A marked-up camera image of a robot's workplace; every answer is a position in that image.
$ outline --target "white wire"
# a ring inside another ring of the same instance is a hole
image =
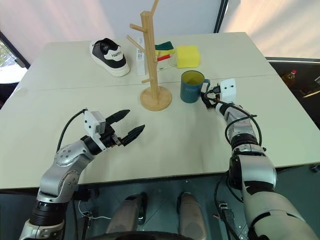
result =
[[[80,209],[80,203],[81,203],[82,201],[79,201],[78,202],[78,209],[79,209],[79,212],[81,213],[81,215],[83,216],[83,217],[87,217],[88,219],[109,219],[109,220],[111,220],[111,217],[107,217],[107,216],[97,216],[97,217],[93,217],[93,216],[87,216],[87,215],[85,215],[82,211],[81,211],[81,209]]]

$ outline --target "wooden stand base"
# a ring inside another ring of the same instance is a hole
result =
[[[144,106],[146,109],[150,111],[161,111],[163,109],[166,109],[171,103],[171,92],[162,86],[159,86],[158,88],[158,100],[154,100],[152,98],[152,92],[150,87],[143,90],[143,92],[140,95],[140,101],[142,106]]]

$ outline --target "green cloth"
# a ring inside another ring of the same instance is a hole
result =
[[[155,50],[171,50],[174,49],[174,46],[172,46],[172,43],[170,41],[161,43],[159,45],[154,45]]]

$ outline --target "floor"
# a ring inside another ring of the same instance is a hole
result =
[[[221,221],[214,218],[217,213],[214,206],[214,188],[220,176],[186,177],[184,179],[152,180],[144,183],[106,185],[99,188],[99,196],[88,202],[81,202],[82,211],[90,210],[94,216],[111,217],[120,203],[129,195],[146,192],[148,206],[145,224],[139,231],[166,231],[177,233],[178,215],[176,201],[181,192],[191,192],[201,205],[209,239],[226,240],[227,235]],[[278,174],[276,190],[286,196],[299,210],[314,232],[320,236],[320,173],[313,173],[308,166],[290,168]],[[229,193],[225,183],[221,184],[219,200],[225,201],[233,210],[237,232],[246,239],[248,228],[242,203],[237,202]],[[0,239],[18,239],[23,224],[29,218],[34,196],[0,195]],[[72,205],[69,204],[66,223],[66,240],[74,239],[74,220]],[[79,232],[83,218],[78,211]],[[109,220],[101,218],[92,220],[87,237],[103,234]]]

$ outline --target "wooden mug tree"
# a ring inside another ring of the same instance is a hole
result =
[[[158,86],[157,76],[157,57],[155,49],[154,23],[153,16],[159,0],[155,0],[151,11],[143,11],[141,16],[142,27],[130,24],[130,28],[143,32],[145,49],[140,46],[129,35],[126,38],[138,49],[140,49],[147,59],[149,79],[143,80],[142,83],[150,82],[150,87],[143,90],[140,95],[141,104],[150,111],[160,111],[169,106],[172,95],[168,89]]]

